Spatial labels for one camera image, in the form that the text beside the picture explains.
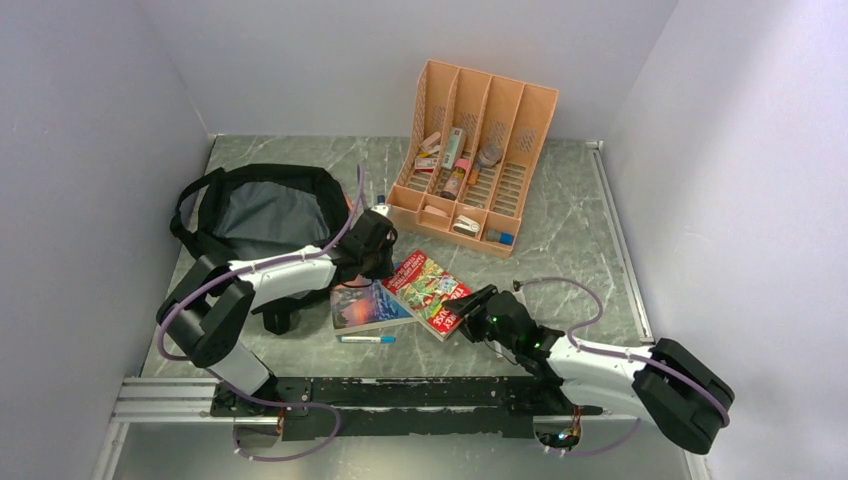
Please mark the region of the red treehouse book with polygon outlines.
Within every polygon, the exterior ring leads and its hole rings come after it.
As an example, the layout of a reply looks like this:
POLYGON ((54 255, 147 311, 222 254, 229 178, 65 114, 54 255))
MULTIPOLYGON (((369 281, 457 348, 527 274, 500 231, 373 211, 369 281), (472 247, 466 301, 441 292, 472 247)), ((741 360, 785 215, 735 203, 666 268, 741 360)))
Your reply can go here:
POLYGON ((382 286, 440 341, 448 339, 461 323, 443 303, 472 293, 421 250, 402 261, 389 278, 382 280, 382 286))

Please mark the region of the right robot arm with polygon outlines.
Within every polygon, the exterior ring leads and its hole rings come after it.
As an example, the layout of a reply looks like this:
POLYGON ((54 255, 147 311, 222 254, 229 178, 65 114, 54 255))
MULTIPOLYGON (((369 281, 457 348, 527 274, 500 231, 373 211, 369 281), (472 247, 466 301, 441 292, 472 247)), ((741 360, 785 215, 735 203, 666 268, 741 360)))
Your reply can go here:
POLYGON ((537 323, 514 292, 495 286, 443 304, 471 342, 494 342, 542 385, 550 413, 599 407, 654 425, 677 447, 710 452, 730 423, 732 388, 679 342, 620 347, 537 323))

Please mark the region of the black student backpack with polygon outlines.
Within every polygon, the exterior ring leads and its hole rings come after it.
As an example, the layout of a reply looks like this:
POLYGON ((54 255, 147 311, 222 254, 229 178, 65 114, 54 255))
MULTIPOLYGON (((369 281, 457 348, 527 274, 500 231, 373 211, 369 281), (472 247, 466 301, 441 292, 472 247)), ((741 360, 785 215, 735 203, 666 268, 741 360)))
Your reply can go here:
POLYGON ((340 183, 326 169, 251 164, 218 168, 188 185, 169 230, 195 259, 257 260, 323 247, 349 214, 340 183))

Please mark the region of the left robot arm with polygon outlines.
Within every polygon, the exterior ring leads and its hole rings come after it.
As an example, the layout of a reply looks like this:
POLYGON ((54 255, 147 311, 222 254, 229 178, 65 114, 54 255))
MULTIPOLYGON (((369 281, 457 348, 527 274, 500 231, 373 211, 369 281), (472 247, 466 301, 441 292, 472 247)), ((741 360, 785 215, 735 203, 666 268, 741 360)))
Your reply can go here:
POLYGON ((358 277, 388 277, 397 239, 389 211, 378 204, 349 219, 323 248, 308 245, 252 261, 196 261, 157 313, 157 347, 170 338, 183 359, 237 391, 237 403, 249 414, 268 413, 278 398, 277 379, 240 340, 248 315, 277 300, 329 290, 358 277))

